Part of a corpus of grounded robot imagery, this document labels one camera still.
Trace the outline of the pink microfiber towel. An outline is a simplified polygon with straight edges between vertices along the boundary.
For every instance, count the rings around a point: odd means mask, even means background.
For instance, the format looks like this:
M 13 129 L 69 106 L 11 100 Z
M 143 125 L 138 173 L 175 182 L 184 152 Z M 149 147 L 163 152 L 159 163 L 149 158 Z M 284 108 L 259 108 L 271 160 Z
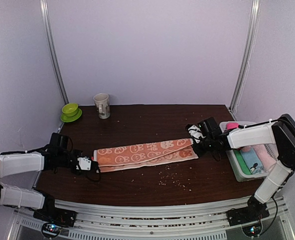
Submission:
M 233 130 L 239 128 L 239 124 L 237 122 L 228 122 L 225 126 L 226 130 Z

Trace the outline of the orange patterned towel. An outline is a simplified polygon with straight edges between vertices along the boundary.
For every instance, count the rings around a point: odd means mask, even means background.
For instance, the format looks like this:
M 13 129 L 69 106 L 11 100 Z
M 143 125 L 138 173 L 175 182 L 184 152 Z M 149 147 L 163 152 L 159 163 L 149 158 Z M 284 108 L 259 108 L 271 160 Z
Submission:
M 93 151 L 92 160 L 102 173 L 155 167 L 198 159 L 190 138 L 101 148 Z

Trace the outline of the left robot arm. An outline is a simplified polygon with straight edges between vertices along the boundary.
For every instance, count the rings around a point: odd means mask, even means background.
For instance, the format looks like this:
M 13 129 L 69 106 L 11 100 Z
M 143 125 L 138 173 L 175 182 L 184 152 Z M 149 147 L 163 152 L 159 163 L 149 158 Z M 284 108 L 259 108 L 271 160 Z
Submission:
M 67 168 L 75 175 L 86 176 L 88 172 L 100 173 L 99 164 L 82 151 L 68 149 L 73 142 L 69 136 L 52 133 L 47 145 L 25 151 L 0 152 L 0 206 L 28 208 L 33 217 L 58 225 L 72 227 L 77 213 L 55 206 L 55 198 L 44 191 L 25 189 L 3 184 L 1 179 L 27 172 L 53 171 Z

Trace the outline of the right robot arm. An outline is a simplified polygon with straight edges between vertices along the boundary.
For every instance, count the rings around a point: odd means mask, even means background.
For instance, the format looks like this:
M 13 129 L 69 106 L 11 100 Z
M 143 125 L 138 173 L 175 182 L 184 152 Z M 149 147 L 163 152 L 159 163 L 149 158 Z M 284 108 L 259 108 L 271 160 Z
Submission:
M 246 207 L 227 211 L 229 224 L 234 226 L 268 217 L 268 200 L 295 172 L 295 120 L 287 113 L 253 124 L 236 121 L 218 124 L 210 117 L 196 125 L 188 124 L 185 129 L 199 157 L 207 152 L 238 150 L 251 174 L 267 173 Z

